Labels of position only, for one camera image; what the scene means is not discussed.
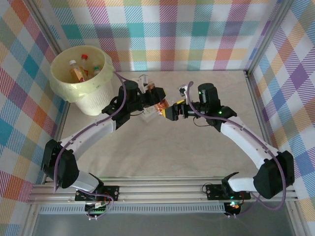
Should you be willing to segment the clear plastic box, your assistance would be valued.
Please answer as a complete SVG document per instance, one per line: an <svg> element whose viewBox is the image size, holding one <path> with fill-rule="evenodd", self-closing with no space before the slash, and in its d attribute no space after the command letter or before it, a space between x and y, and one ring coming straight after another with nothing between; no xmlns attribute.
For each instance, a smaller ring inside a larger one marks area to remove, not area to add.
<svg viewBox="0 0 315 236"><path fill-rule="evenodd" d="M143 121L146 123L149 123L151 120L153 120L155 117L158 116L158 113L154 106L145 108L143 113L140 115Z"/></svg>

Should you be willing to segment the aluminium base rail beams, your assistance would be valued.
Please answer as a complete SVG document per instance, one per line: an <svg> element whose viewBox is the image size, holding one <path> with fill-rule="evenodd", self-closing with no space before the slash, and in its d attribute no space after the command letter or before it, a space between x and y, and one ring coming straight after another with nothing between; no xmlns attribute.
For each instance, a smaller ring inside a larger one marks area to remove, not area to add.
<svg viewBox="0 0 315 236"><path fill-rule="evenodd" d="M105 185L120 187L117 204L205 203L201 187L205 183L219 184L217 177L106 177ZM53 182L34 185L29 204L75 204L74 188L53 192Z"/></svg>

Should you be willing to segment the aluminium frame leg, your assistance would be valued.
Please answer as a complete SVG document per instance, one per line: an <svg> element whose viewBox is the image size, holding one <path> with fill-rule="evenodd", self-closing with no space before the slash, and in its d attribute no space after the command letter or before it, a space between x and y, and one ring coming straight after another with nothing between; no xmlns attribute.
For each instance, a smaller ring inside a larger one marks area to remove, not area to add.
<svg viewBox="0 0 315 236"><path fill-rule="evenodd" d="M27 205L25 213L23 213L22 226L19 232L19 236L32 236L36 220L39 214L40 205L30 204Z"/></svg>
<svg viewBox="0 0 315 236"><path fill-rule="evenodd" d="M295 236L309 236L307 223L298 202L286 202Z"/></svg>

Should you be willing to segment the aluminium frame post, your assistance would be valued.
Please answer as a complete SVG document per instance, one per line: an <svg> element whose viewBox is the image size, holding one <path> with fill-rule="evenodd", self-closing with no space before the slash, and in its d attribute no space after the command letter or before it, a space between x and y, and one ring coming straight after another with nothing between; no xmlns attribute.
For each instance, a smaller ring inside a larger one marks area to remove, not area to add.
<svg viewBox="0 0 315 236"><path fill-rule="evenodd" d="M46 38L48 44L52 47L53 52L58 55L61 53L61 48L58 45L53 33L51 32L49 25L45 21L44 17L42 16L39 7L35 3L35 0L23 0L26 4L27 8L29 9L31 15L34 17L36 23L38 24L40 30L42 31L44 37Z"/></svg>
<svg viewBox="0 0 315 236"><path fill-rule="evenodd" d="M279 7L277 8L277 11L275 12L273 19L268 24L268 27L263 30L265 31L265 34L252 59L250 60L251 63L249 64L247 69L244 70L244 73L246 74L247 78L249 78L253 74L253 72L259 65L259 62L261 61L269 44L273 40L278 28L280 27L282 21L284 20L285 16L290 10L293 2L294 0L280 0L280 3L278 4Z"/></svg>

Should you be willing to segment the green terminal control board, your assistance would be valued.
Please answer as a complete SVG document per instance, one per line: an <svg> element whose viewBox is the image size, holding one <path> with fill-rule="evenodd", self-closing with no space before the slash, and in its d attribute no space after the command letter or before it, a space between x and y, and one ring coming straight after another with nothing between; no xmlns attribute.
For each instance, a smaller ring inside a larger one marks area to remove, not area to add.
<svg viewBox="0 0 315 236"><path fill-rule="evenodd" d="M108 204L99 202L99 203L88 203L85 204L84 211L86 212L86 215L90 215L91 217L96 217L104 212L106 212L106 207Z"/></svg>

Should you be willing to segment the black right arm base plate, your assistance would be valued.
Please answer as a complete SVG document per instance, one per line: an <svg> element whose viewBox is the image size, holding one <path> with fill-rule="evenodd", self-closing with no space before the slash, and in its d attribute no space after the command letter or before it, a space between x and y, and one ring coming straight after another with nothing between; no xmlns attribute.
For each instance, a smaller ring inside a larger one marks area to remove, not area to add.
<svg viewBox="0 0 315 236"><path fill-rule="evenodd" d="M251 194L246 191L233 192L226 190L221 184L207 184L207 200L250 200Z"/></svg>

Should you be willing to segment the plaid backdrop cloth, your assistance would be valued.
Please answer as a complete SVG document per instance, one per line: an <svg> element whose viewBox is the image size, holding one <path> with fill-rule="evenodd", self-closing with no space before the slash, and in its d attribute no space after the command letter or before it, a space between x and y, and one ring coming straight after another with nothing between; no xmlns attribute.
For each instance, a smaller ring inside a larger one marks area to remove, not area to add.
<svg viewBox="0 0 315 236"><path fill-rule="evenodd" d="M18 236L61 121L64 101L48 81L54 58L23 0L0 0L0 236Z"/></svg>
<svg viewBox="0 0 315 236"><path fill-rule="evenodd" d="M59 47L118 71L248 68L283 0L33 0Z"/></svg>
<svg viewBox="0 0 315 236"><path fill-rule="evenodd" d="M251 79L272 144L294 157L294 189L315 236L315 0L294 0Z"/></svg>

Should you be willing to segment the cream ribbed waste bin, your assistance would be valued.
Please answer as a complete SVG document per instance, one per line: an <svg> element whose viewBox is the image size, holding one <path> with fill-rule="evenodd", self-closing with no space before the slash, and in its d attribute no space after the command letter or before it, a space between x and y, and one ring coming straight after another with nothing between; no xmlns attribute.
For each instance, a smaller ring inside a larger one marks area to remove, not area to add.
<svg viewBox="0 0 315 236"><path fill-rule="evenodd" d="M85 95L74 104L89 116L98 116L114 97L112 82L100 86L96 91Z"/></svg>

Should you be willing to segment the black control board with lights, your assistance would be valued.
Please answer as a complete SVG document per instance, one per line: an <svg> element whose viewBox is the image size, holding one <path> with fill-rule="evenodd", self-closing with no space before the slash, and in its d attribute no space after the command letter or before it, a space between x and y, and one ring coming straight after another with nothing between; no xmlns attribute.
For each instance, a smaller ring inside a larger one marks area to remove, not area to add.
<svg viewBox="0 0 315 236"><path fill-rule="evenodd" d="M243 203L236 202L236 201L224 203L224 210L225 210L224 214L227 216L234 216L234 215L240 214L242 204Z"/></svg>

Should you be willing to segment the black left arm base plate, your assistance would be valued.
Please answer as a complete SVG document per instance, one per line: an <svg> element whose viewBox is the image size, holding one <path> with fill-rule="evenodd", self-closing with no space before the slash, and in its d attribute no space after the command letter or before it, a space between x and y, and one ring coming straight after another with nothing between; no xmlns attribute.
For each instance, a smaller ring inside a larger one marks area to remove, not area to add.
<svg viewBox="0 0 315 236"><path fill-rule="evenodd" d="M98 187L94 192L90 193L87 191L76 190L75 201L76 202L99 202L109 201L110 199L104 195L111 196L114 201L118 200L120 193L120 187L116 185L101 186Z"/></svg>

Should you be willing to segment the pale yellow waste basket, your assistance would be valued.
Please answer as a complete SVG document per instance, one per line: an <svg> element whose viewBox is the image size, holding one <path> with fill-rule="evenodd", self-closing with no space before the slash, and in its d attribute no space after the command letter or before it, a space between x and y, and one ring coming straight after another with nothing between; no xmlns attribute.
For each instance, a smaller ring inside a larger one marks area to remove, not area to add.
<svg viewBox="0 0 315 236"><path fill-rule="evenodd" d="M71 76L69 62L75 60L81 64L81 56L87 55L86 68L92 74L94 66L99 66L100 72L85 82L74 80ZM52 91L63 100L74 103L84 96L107 85L113 78L114 67L112 59L100 48L94 46L76 46L61 52L51 63L49 83Z"/></svg>

